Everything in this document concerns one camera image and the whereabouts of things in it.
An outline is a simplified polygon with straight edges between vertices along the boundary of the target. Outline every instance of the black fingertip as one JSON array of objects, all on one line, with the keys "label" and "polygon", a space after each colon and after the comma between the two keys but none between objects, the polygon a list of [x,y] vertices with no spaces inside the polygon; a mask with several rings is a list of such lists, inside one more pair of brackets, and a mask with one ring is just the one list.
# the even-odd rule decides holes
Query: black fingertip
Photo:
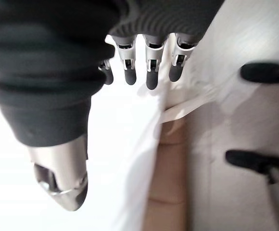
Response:
[{"label": "black fingertip", "polygon": [[181,77],[182,70],[183,70],[182,66],[180,66],[180,65],[173,66],[172,65],[170,70],[169,70],[169,79],[170,79],[170,81],[177,82],[180,79],[180,77]]},{"label": "black fingertip", "polygon": [[228,150],[225,153],[225,159],[234,166],[247,168],[264,175],[268,174],[270,167],[279,169],[279,156],[262,155],[245,150]]},{"label": "black fingertip", "polygon": [[279,64],[245,64],[240,69],[240,76],[247,81],[255,83],[279,83]]},{"label": "black fingertip", "polygon": [[136,82],[136,71],[135,69],[125,70],[126,82],[129,85],[133,85]]},{"label": "black fingertip", "polygon": [[153,90],[158,86],[158,72],[147,71],[146,85],[149,90]]},{"label": "black fingertip", "polygon": [[105,84],[106,85],[111,85],[114,82],[114,76],[113,76],[113,72],[111,69],[109,70],[104,70],[103,71],[106,75],[106,80],[105,80]]}]

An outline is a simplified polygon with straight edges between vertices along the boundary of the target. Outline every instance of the wooden floor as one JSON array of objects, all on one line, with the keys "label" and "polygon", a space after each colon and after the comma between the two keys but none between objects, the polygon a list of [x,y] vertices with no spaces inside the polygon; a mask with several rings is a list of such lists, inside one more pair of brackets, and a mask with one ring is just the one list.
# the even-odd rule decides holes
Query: wooden floor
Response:
[{"label": "wooden floor", "polygon": [[279,86],[238,76],[258,60],[279,61],[279,0],[225,0],[184,72],[220,89],[189,115],[192,231],[279,230],[265,179],[224,162],[232,148],[279,154]]}]

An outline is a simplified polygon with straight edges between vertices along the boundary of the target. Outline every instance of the wooden surface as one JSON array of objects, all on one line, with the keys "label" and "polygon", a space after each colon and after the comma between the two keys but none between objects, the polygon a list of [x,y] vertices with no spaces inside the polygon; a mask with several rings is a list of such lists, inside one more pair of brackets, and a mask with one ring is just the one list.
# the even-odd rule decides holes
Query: wooden surface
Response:
[{"label": "wooden surface", "polygon": [[224,162],[232,148],[279,154],[279,85],[239,79],[249,61],[279,61],[279,0],[226,0],[183,78],[220,87],[188,117],[192,231],[278,231],[265,179]]}]

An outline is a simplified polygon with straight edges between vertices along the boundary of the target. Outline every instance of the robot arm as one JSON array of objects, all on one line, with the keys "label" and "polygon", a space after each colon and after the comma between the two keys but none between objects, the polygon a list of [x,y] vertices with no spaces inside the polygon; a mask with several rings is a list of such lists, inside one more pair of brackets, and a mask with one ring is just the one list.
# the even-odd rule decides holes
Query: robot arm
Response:
[{"label": "robot arm", "polygon": [[177,81],[222,3],[0,0],[0,109],[28,147],[38,183],[63,208],[77,210],[87,193],[90,100],[113,81],[108,60],[114,47],[104,42],[105,36],[116,41],[132,85],[136,35],[144,34],[152,90],[168,34],[177,36],[169,74]]}]

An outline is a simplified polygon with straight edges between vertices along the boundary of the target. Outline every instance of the white surface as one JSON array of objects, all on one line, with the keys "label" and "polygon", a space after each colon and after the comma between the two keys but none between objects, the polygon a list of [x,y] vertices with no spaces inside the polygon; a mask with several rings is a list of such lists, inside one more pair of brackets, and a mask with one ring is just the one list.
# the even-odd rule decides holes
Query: white surface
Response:
[{"label": "white surface", "polygon": [[0,114],[0,231],[140,231],[167,83],[147,89],[142,36],[134,86],[125,83],[117,54],[110,62],[114,83],[92,99],[89,191],[77,212],[64,211],[37,185],[27,150]]},{"label": "white surface", "polygon": [[279,0],[225,0],[185,73],[222,86],[190,114],[192,231],[278,231],[265,179],[225,163],[228,149],[279,155],[279,85],[243,81],[250,61],[279,62]]}]

